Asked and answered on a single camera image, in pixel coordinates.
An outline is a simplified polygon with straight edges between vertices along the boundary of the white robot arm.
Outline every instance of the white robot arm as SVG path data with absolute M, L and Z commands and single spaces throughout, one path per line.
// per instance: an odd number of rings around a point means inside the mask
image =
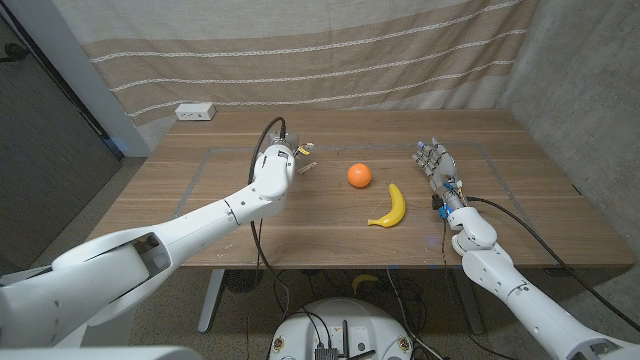
M 50 347 L 155 291 L 181 264 L 240 225 L 279 213 L 297 136 L 272 136 L 240 191 L 177 219 L 104 235 L 58 257 L 51 271 L 0 288 L 0 347 Z
M 507 252 L 496 242 L 495 229 L 475 208 L 467 206 L 453 158 L 435 138 L 432 143 L 429 146 L 419 142 L 413 159 L 442 199 L 441 216 L 452 230 L 459 231 L 452 243 L 462 256 L 465 274 L 504 302 L 553 359 L 638 358 L 640 346 L 582 325 L 515 269 Z

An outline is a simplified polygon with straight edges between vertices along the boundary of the banana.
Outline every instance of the banana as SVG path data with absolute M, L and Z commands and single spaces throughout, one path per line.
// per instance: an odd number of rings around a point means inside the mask
M 360 285 L 360 283 L 363 281 L 378 281 L 378 278 L 370 274 L 360 274 L 356 276 L 351 283 L 351 287 L 353 288 L 353 295 L 358 295 L 358 285 Z
M 389 193 L 391 194 L 391 211 L 378 220 L 369 220 L 368 225 L 391 227 L 402 220 L 405 211 L 404 196 L 394 184 L 389 184 Z

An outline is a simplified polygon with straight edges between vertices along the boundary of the white outlet box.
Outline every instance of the white outlet box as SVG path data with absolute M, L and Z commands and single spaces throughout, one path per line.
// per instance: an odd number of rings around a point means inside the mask
M 178 120 L 211 120 L 215 113 L 213 103 L 180 104 L 176 109 Z

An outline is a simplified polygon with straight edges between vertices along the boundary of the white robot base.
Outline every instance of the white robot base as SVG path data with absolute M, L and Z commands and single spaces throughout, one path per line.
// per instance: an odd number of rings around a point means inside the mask
M 402 325 L 380 308 L 357 299 L 328 298 L 305 306 L 278 327 L 269 359 L 409 360 L 412 350 Z

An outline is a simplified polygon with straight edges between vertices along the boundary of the striped curtain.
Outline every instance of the striped curtain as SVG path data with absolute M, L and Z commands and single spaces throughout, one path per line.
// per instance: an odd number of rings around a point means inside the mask
M 537 6 L 537 0 L 54 3 L 136 126 L 174 119 L 185 102 L 213 102 L 219 111 L 492 108 Z

